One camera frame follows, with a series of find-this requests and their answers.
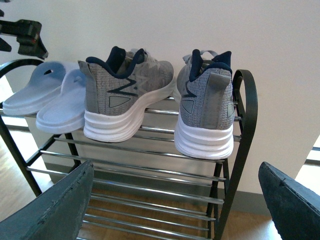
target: curved black metal end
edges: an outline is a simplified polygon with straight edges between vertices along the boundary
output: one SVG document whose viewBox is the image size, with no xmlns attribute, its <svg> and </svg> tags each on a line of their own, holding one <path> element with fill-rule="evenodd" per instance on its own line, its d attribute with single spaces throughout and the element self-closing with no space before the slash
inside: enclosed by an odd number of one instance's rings
<svg viewBox="0 0 320 240">
<path fill-rule="evenodd" d="M 242 82 L 245 87 L 245 107 L 240 94 Z M 233 77 L 233 99 L 237 102 L 237 115 L 241 117 L 241 120 L 239 120 L 241 140 L 235 157 L 229 186 L 226 190 L 219 222 L 214 233 L 214 240 L 220 240 L 222 238 L 256 130 L 258 96 L 254 77 L 249 70 L 237 70 L 235 72 Z"/>
<path fill-rule="evenodd" d="M 42 64 L 44 61 L 34 58 L 26 58 L 26 59 L 17 59 L 8 61 L 2 65 L 0 65 L 0 78 L 2 78 L 4 75 L 6 75 L 8 72 L 10 72 L 13 69 L 16 69 L 18 67 L 22 66 L 28 66 L 28 65 L 34 65 L 38 66 L 39 64 Z"/>
</svg>

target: white wall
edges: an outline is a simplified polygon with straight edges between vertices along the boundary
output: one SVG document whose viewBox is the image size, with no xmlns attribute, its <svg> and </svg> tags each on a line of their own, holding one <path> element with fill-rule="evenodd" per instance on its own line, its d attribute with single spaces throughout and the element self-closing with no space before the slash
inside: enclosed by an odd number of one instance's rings
<svg viewBox="0 0 320 240">
<path fill-rule="evenodd" d="M 14 0 L 0 9 L 5 20 L 42 23 L 48 61 L 106 60 L 117 45 L 146 48 L 178 74 L 195 48 L 232 51 L 232 69 L 252 72 L 259 101 L 240 191 L 261 193 L 262 161 L 295 177 L 320 134 L 317 0 Z M 0 62 L 23 58 L 14 38 L 5 39 L 14 49 Z"/>
</svg>

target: chrome rod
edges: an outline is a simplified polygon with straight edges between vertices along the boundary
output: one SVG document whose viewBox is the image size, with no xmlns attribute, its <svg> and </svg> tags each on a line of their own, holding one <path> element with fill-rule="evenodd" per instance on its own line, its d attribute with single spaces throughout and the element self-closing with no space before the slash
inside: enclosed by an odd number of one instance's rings
<svg viewBox="0 0 320 240">
<path fill-rule="evenodd" d="M 158 151 L 143 150 L 143 149 L 138 149 L 138 148 L 116 146 L 116 145 L 112 145 L 112 144 L 108 144 L 108 143 L 69 140 L 69 139 L 59 138 L 59 137 L 55 137 L 54 139 L 56 141 L 65 142 L 65 143 L 81 144 L 81 145 L 94 146 L 94 147 L 102 147 L 102 148 L 108 148 L 108 149 L 114 149 L 114 150 L 134 152 L 134 153 L 159 155 L 159 156 L 163 156 L 163 157 L 173 157 L 173 158 L 179 158 L 179 159 L 188 159 L 188 160 L 195 160 L 195 161 L 202 161 L 202 162 L 209 162 L 209 163 L 219 163 L 219 164 L 224 162 L 223 159 L 208 160 L 208 159 L 201 159 L 201 158 L 193 158 L 193 157 L 185 156 L 182 154 L 158 152 Z"/>
<path fill-rule="evenodd" d="M 93 192 L 91 195 L 96 196 L 96 197 L 106 198 L 106 199 L 114 199 L 114 200 L 119 200 L 119 201 L 123 201 L 123 202 L 135 203 L 135 204 L 144 205 L 144 206 L 152 206 L 152 207 L 160 208 L 160 209 L 169 209 L 169 210 L 175 211 L 175 212 L 184 212 L 184 213 L 196 214 L 196 215 L 206 215 L 206 213 L 202 212 L 202 211 L 195 211 L 195 210 L 160 205 L 160 204 L 155 204 L 155 203 L 150 203 L 150 202 L 145 202 L 145 201 L 132 200 L 132 199 L 123 198 L 123 197 L 119 197 L 119 196 L 105 195 L 103 193 L 94 193 Z"/>
<path fill-rule="evenodd" d="M 204 203 L 212 203 L 212 204 L 219 204 L 219 205 L 224 204 L 224 201 L 222 199 L 208 197 L 208 196 L 197 196 L 197 195 L 193 195 L 193 194 L 189 194 L 189 193 L 164 191 L 164 190 L 155 189 L 155 188 L 148 188 L 148 187 L 143 187 L 143 186 L 137 186 L 134 184 L 127 184 L 127 183 L 109 181 L 109 180 L 103 180 L 103 179 L 96 180 L 96 182 L 101 183 L 101 184 L 106 184 L 106 185 L 127 188 L 127 189 L 134 189 L 134 190 L 150 192 L 150 193 L 155 193 L 155 194 L 163 194 L 163 195 L 169 195 L 169 196 L 174 196 L 174 197 L 179 197 L 179 198 L 185 198 L 185 199 L 195 200 L 195 201 L 204 202 Z"/>
<path fill-rule="evenodd" d="M 177 239 L 173 239 L 173 238 L 168 238 L 168 237 L 163 237 L 163 236 L 148 234 L 148 233 L 144 233 L 144 232 L 141 232 L 141 231 L 129 230 L 129 229 L 125 229 L 125 228 L 121 228 L 121 227 L 117 227 L 117 226 L 105 225 L 105 224 L 102 224 L 102 223 L 97 223 L 97 222 L 92 222 L 92 221 L 83 220 L 82 222 L 85 223 L 85 224 L 91 224 L 91 225 L 95 225 L 95 226 L 102 227 L 102 228 L 118 230 L 118 231 L 122 231 L 122 232 L 126 232 L 126 233 L 131 233 L 131 234 L 138 234 L 138 235 L 147 236 L 147 237 L 151 237 L 151 238 L 155 238 L 155 239 L 161 239 L 161 240 L 177 240 Z"/>
<path fill-rule="evenodd" d="M 240 142 L 241 141 L 241 136 L 238 136 L 238 135 L 233 135 L 233 141 L 235 142 Z"/>
<path fill-rule="evenodd" d="M 147 140 L 163 141 L 163 142 L 169 142 L 169 143 L 175 142 L 175 140 L 172 138 L 164 138 L 164 137 L 157 137 L 157 136 L 133 135 L 132 137 L 136 139 L 147 139 Z"/>
<path fill-rule="evenodd" d="M 129 169 L 145 170 L 145 171 L 157 172 L 157 173 L 162 173 L 162 174 L 178 175 L 178 176 L 203 179 L 203 180 L 210 180 L 210 181 L 224 181 L 225 180 L 224 178 L 221 178 L 221 177 L 217 178 L 214 176 L 206 176 L 206 175 L 193 174 L 193 173 L 187 173 L 187 172 L 171 171 L 171 170 L 166 170 L 166 169 L 161 169 L 161 168 L 133 165 L 133 164 L 127 164 L 127 163 L 121 163 L 121 162 L 113 162 L 113 161 L 101 160 L 101 159 L 96 159 L 96 158 L 91 158 L 91 157 L 82 157 L 82 156 L 75 156 L 75 155 L 64 154 L 64 153 L 56 153 L 56 152 L 51 152 L 51 151 L 46 151 L 46 150 L 41 150 L 40 152 L 44 155 L 51 155 L 51 156 L 56 156 L 56 157 L 60 157 L 60 158 L 77 159 L 77 160 L 84 160 L 84 161 L 92 160 L 93 162 L 96 162 L 96 163 L 102 163 L 102 164 L 106 164 L 106 165 L 113 165 L 113 166 L 117 166 L 117 167 L 129 168 Z"/>
<path fill-rule="evenodd" d="M 95 216 L 95 215 L 90 215 L 90 214 L 86 214 L 85 217 L 93 218 L 93 219 L 96 219 L 96 220 L 102 220 L 102 221 L 106 221 L 106 222 L 109 222 L 109 223 L 120 224 L 120 225 L 133 227 L 133 228 L 137 228 L 137 229 L 143 229 L 143 230 L 148 230 L 148 231 L 152 231 L 152 232 L 167 234 L 167 235 L 171 235 L 171 236 L 175 236 L 175 237 L 181 237 L 181 238 L 193 239 L 193 240 L 207 240 L 207 238 L 204 238 L 204 237 L 201 237 L 201 236 L 193 236 L 193 235 L 180 233 L 180 232 L 176 232 L 176 231 L 163 230 L 163 229 L 160 229 L 160 228 L 144 226 L 144 225 L 141 225 L 141 224 L 136 224 L 136 223 L 131 223 L 131 222 L 127 222 L 127 221 L 116 220 L 116 219 L 112 219 L 112 218 L 108 218 L 108 217 Z"/>
<path fill-rule="evenodd" d="M 118 169 L 111 169 L 111 168 L 103 168 L 103 167 L 99 167 L 99 166 L 95 166 L 94 169 L 107 171 L 109 173 L 112 172 L 112 173 L 119 173 L 119 174 L 130 175 L 130 176 L 145 177 L 145 178 L 149 178 L 149 179 L 156 179 L 156 180 L 159 179 L 159 180 L 164 180 L 164 181 L 169 181 L 169 182 L 177 182 L 177 183 L 197 185 L 197 186 L 203 186 L 203 187 L 211 187 L 211 183 L 189 181 L 189 180 L 179 179 L 179 178 L 174 178 L 174 177 L 157 176 L 157 175 L 152 175 L 152 174 L 147 174 L 147 173 L 142 173 L 142 172 L 137 173 L 134 171 L 125 171 L 125 170 L 118 170 Z"/>
<path fill-rule="evenodd" d="M 42 170 L 42 169 L 37 169 L 33 167 L 27 166 L 26 169 L 30 172 L 36 172 L 36 173 L 41 173 L 41 174 L 49 174 L 49 175 L 56 175 L 56 176 L 67 176 L 68 173 L 61 172 L 61 171 L 53 171 L 53 170 Z"/>
<path fill-rule="evenodd" d="M 175 98 L 173 96 L 168 96 L 167 98 L 165 98 L 164 100 L 169 100 L 169 101 L 174 101 Z"/>
<path fill-rule="evenodd" d="M 88 206 L 88 209 L 93 209 L 93 210 L 102 211 L 102 212 L 106 212 L 106 213 L 124 215 L 124 216 L 133 217 L 133 218 L 137 218 L 137 219 L 143 219 L 143 220 L 153 221 L 153 222 L 162 223 L 162 224 L 174 225 L 174 226 L 179 226 L 179 227 L 188 228 L 188 229 L 195 229 L 195 230 L 200 230 L 200 231 L 208 231 L 209 230 L 208 228 L 204 228 L 204 227 L 186 225 L 186 224 L 172 222 L 172 221 L 164 221 L 164 220 L 160 220 L 160 219 L 130 214 L 130 213 L 121 212 L 121 211 L 115 211 L 115 210 L 101 208 L 101 207 Z"/>
<path fill-rule="evenodd" d="M 154 109 L 154 108 L 146 108 L 144 112 L 148 114 L 164 114 L 164 115 L 174 115 L 174 116 L 178 116 L 179 114 L 178 111 L 174 111 L 174 110 L 160 110 L 160 109 Z"/>
<path fill-rule="evenodd" d="M 59 171 L 52 171 L 52 170 L 42 170 L 42 169 L 36 169 L 36 168 L 32 168 L 32 167 L 27 167 L 26 168 L 28 171 L 31 172 L 37 172 L 37 173 L 42 173 L 42 174 L 49 174 L 49 175 L 56 175 L 56 176 L 67 176 L 68 173 L 65 172 L 59 172 Z M 136 190 L 142 190 L 143 191 L 143 187 L 139 187 L 139 186 L 134 186 L 134 185 L 129 185 L 129 184 L 125 184 L 125 183 L 119 183 L 119 182 L 112 182 L 112 181 L 107 181 L 107 180 L 101 180 L 98 178 L 94 178 L 93 179 L 94 183 L 98 183 L 98 184 L 105 184 L 105 185 L 114 185 L 114 186 L 119 186 L 121 185 L 122 187 L 125 187 L 127 185 L 127 188 L 131 188 L 131 189 L 136 189 Z"/>
<path fill-rule="evenodd" d="M 146 126 L 146 125 L 141 125 L 139 130 L 145 131 L 145 132 L 159 133 L 159 134 L 174 134 L 175 133 L 175 130 L 173 130 L 173 129 L 165 129 L 165 128 L 161 128 L 161 127 Z"/>
<path fill-rule="evenodd" d="M 121 205 L 125 205 L 125 206 L 145 209 L 145 210 L 152 210 L 152 211 L 166 213 L 166 214 L 183 216 L 186 218 L 199 219 L 199 220 L 210 221 L 210 222 L 213 222 L 216 220 L 213 217 L 208 217 L 205 215 L 196 215 L 196 214 L 192 214 L 192 213 L 184 213 L 184 212 L 179 212 L 179 211 L 174 211 L 174 210 L 167 210 L 167 209 L 162 209 L 159 207 L 146 206 L 146 205 L 141 205 L 141 204 L 134 203 L 134 202 L 127 202 L 127 201 L 105 198 L 105 197 L 100 197 L 100 196 L 95 196 L 95 195 L 91 195 L 91 199 L 103 201 L 103 202 L 108 202 L 108 203 L 113 203 L 113 204 L 121 204 Z"/>
</svg>

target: black metal frame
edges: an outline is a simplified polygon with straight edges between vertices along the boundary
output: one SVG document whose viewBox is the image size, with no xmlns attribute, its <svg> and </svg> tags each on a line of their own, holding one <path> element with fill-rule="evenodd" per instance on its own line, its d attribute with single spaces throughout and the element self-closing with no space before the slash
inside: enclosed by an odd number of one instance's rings
<svg viewBox="0 0 320 240">
<path fill-rule="evenodd" d="M 37 59 L 20 59 L 11 61 L 9 63 L 5 63 L 0 66 L 0 77 L 4 76 L 9 71 L 26 65 L 39 65 L 42 61 Z M 244 107 L 241 94 L 240 94 L 240 87 L 244 82 L 245 87 L 245 99 L 246 104 Z M 239 123 L 241 136 L 235 138 L 235 140 L 239 142 L 239 147 L 237 150 L 237 155 L 235 158 L 234 166 L 232 169 L 231 176 L 229 176 L 229 165 L 228 159 L 222 159 L 216 161 L 214 174 L 213 176 L 219 178 L 221 173 L 223 174 L 224 178 L 224 203 L 222 205 L 221 213 L 219 216 L 219 205 L 217 203 L 208 203 L 206 216 L 211 217 L 213 213 L 213 217 L 216 219 L 214 222 L 214 240 L 220 240 L 223 231 L 225 229 L 227 219 L 231 210 L 231 206 L 240 182 L 240 178 L 246 163 L 246 159 L 249 153 L 249 149 L 254 137 L 256 124 L 257 124 L 257 117 L 258 117 L 258 98 L 257 98 L 257 91 L 254 78 L 252 74 L 248 70 L 237 70 L 235 72 L 233 78 L 233 99 L 235 102 L 237 118 L 236 121 Z M 0 116 L 0 135 L 2 136 L 5 144 L 7 145 L 9 151 L 11 152 L 13 158 L 15 159 L 17 165 L 19 166 L 21 172 L 23 173 L 24 177 L 28 181 L 30 187 L 32 188 L 34 194 L 36 196 L 42 193 L 39 185 L 37 184 L 35 178 L 33 177 L 30 167 L 58 138 L 60 135 L 53 135 L 49 138 L 47 142 L 45 142 L 37 152 L 35 152 L 28 160 L 24 160 L 22 157 L 17 145 L 15 144 L 11 134 L 2 120 Z M 77 141 L 73 140 L 73 136 L 71 133 L 65 134 L 66 143 L 69 146 L 71 157 L 73 158 L 74 165 L 70 169 L 71 172 L 73 169 L 78 167 L 81 164 L 79 160 L 78 151 L 76 148 Z M 218 181 L 212 181 L 211 189 L 210 189 L 210 198 L 218 198 Z M 207 222 L 208 228 L 208 239 L 211 239 L 212 235 L 212 222 Z"/>
</svg>

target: white sole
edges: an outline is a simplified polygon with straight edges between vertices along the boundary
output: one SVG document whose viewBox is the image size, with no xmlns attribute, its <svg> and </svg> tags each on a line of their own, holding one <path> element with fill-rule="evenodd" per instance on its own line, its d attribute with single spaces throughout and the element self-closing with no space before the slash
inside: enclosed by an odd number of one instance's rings
<svg viewBox="0 0 320 240">
<path fill-rule="evenodd" d="M 128 111 L 121 115 L 108 116 L 86 110 L 84 135 L 89 139 L 109 143 L 128 140 L 139 130 L 146 107 L 167 98 L 175 84 L 173 79 L 167 86 L 142 95 Z"/>
<path fill-rule="evenodd" d="M 49 124 L 47 122 L 42 122 L 40 120 L 36 120 L 36 127 L 49 134 L 66 134 L 73 132 L 77 129 L 81 129 L 85 125 L 85 119 L 82 116 L 78 116 L 69 122 L 65 122 L 64 124 L 54 125 Z"/>
<path fill-rule="evenodd" d="M 179 114 L 174 144 L 180 153 L 192 158 L 225 159 L 234 148 L 233 125 L 226 130 L 191 127 L 183 122 Z"/>
<path fill-rule="evenodd" d="M 24 98 L 20 99 L 15 95 L 12 95 L 12 98 L 15 100 L 14 103 L 7 104 L 5 101 L 3 102 L 3 112 L 6 115 L 10 116 L 24 116 L 37 113 L 40 109 L 54 100 L 60 93 L 61 86 L 49 92 L 47 95 L 38 96 L 37 93 L 33 93 L 30 91 L 21 91 L 22 93 L 26 92 L 25 96 L 30 96 L 30 99 L 26 101 Z"/>
</svg>

